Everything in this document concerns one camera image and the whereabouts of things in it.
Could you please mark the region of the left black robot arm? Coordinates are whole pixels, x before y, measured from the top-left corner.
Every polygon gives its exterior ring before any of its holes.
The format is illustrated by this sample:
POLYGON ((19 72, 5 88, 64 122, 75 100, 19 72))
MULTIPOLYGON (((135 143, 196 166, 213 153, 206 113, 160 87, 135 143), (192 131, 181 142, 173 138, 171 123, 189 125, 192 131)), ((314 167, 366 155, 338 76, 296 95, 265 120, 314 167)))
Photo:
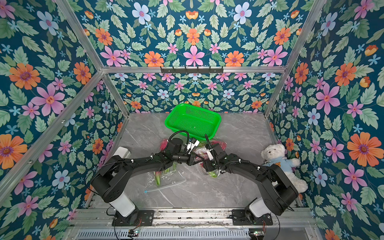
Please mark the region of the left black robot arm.
POLYGON ((163 172, 174 163, 198 164, 193 150, 199 143, 197 139, 190 138, 187 131, 178 131, 169 137, 164 150, 149 157, 123 159, 119 155, 112 156, 93 176, 91 186, 105 203, 126 218, 137 208, 125 191, 130 178, 148 172, 163 172))

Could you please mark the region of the white teddy bear blue shirt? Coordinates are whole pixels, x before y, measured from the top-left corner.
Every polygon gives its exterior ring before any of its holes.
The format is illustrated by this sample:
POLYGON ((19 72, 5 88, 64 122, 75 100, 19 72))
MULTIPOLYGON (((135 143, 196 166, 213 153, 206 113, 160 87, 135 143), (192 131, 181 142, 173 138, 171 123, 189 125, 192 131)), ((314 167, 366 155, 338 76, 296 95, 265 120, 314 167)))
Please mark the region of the white teddy bear blue shirt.
POLYGON ((301 161, 297 158, 288 159, 285 151, 286 149, 282 144, 269 145, 261 151, 261 157, 264 159, 266 166, 279 166, 298 193, 304 193, 308 189, 308 184, 305 180, 298 178, 293 171, 293 168, 300 166, 301 161))

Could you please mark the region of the aluminium front rail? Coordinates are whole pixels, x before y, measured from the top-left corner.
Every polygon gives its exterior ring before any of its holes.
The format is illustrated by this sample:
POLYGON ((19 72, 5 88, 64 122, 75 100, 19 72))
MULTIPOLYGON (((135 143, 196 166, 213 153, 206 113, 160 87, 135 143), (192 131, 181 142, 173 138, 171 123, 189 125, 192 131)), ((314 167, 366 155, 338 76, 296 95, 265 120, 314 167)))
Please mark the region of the aluminium front rail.
POLYGON ((282 216, 264 215, 255 224, 242 221, 243 209, 148 208, 138 222, 117 220, 113 209, 80 210, 65 240, 321 240, 308 208, 282 216))

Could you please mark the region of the green plastic basket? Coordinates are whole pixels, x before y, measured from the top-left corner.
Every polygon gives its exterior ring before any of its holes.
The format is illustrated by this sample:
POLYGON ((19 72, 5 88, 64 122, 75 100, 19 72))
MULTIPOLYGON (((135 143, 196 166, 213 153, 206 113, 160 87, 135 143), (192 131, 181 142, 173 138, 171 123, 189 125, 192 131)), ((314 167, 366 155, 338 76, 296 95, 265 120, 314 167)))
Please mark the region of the green plastic basket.
POLYGON ((222 117, 210 110, 187 104, 177 105, 167 116, 165 126, 173 132, 187 131, 191 138, 199 141, 213 139, 222 117))

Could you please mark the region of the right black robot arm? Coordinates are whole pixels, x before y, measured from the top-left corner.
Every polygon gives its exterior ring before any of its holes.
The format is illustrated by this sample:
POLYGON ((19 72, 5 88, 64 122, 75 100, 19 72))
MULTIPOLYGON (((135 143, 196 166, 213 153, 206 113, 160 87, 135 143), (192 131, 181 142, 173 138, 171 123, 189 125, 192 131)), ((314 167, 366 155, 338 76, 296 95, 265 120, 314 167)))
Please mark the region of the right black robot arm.
POLYGON ((203 160, 203 167, 206 172, 236 174, 257 184, 261 196, 245 207, 249 221, 266 214, 280 216, 299 196, 297 188, 277 165, 257 165, 222 152, 203 160))

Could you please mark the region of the black hook rail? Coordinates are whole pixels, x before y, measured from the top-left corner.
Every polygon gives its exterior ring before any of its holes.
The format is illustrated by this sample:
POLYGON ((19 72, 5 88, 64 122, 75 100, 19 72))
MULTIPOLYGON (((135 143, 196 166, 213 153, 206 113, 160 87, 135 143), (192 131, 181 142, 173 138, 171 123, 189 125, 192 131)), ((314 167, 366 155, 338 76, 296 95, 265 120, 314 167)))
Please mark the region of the black hook rail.
POLYGON ((223 67, 160 67, 162 74, 221 74, 223 67))

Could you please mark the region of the clear zip-top bag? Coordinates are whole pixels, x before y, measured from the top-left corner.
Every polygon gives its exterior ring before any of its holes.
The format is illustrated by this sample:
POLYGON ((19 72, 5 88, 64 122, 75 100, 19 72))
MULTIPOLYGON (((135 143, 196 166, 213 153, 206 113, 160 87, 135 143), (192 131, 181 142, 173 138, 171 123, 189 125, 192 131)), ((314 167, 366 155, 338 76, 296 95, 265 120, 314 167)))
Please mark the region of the clear zip-top bag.
POLYGON ((185 183, 187 179, 179 171, 178 165, 178 163, 173 162, 171 167, 163 171, 148 173, 148 184, 144 193, 156 192, 185 183))
POLYGON ((216 169, 216 162, 208 147, 209 144, 207 142, 202 142, 198 145, 198 148, 194 150, 194 153, 197 155, 196 160, 201 160, 200 157, 202 157, 204 160, 200 162, 200 168, 203 173, 212 178, 217 178, 220 175, 220 171, 216 169))

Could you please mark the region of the pink dragon fruit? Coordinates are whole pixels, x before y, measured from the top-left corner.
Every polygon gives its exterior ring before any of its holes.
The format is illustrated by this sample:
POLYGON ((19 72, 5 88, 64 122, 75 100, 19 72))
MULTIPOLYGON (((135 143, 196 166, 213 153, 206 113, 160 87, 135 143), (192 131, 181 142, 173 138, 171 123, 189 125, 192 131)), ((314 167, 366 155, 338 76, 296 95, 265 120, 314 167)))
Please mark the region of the pink dragon fruit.
MULTIPOLYGON (((163 139, 160 145, 160 152, 163 152, 168 145, 168 139, 163 139)), ((169 168, 162 167, 160 171, 155 171, 155 183, 157 187, 162 186, 162 177, 168 174, 173 174, 177 170, 177 164, 173 163, 173 165, 169 168)))
MULTIPOLYGON (((218 140, 213 140, 211 142, 211 145, 212 147, 214 145, 218 144, 223 151, 226 150, 227 148, 227 143, 226 142, 223 142, 223 141, 218 141, 218 140)), ((211 153, 210 150, 207 149, 206 147, 207 143, 206 142, 203 142, 201 144, 199 144, 198 148, 195 150, 195 153, 198 155, 198 156, 201 156, 203 157, 204 160, 208 160, 208 164, 213 164, 215 165, 215 160, 214 160, 214 156, 213 154, 211 153)), ((200 171, 203 175, 208 175, 212 178, 217 178, 219 175, 220 175, 220 171, 217 170, 217 169, 214 169, 210 172, 207 172, 206 170, 206 167, 204 166, 204 162, 201 162, 199 163, 199 168, 200 168, 200 171)))

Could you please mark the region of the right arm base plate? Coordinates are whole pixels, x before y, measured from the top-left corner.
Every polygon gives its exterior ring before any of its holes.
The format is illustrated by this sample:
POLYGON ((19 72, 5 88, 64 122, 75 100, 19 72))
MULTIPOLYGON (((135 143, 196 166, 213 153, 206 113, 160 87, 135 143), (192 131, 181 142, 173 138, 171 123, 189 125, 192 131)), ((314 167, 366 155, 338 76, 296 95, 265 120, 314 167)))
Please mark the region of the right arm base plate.
POLYGON ((234 226, 272 226, 273 219, 271 214, 255 217, 250 211, 245 209, 233 209, 227 217, 233 221, 234 226))

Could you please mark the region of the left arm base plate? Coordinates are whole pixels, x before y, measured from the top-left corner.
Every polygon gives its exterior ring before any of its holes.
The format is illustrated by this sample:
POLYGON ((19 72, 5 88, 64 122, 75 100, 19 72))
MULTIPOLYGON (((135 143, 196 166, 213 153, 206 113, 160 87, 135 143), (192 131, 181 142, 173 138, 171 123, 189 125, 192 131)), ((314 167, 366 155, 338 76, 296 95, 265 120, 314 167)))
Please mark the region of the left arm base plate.
POLYGON ((134 210, 127 217, 123 217, 116 212, 113 227, 148 227, 152 226, 155 211, 153 210, 134 210))

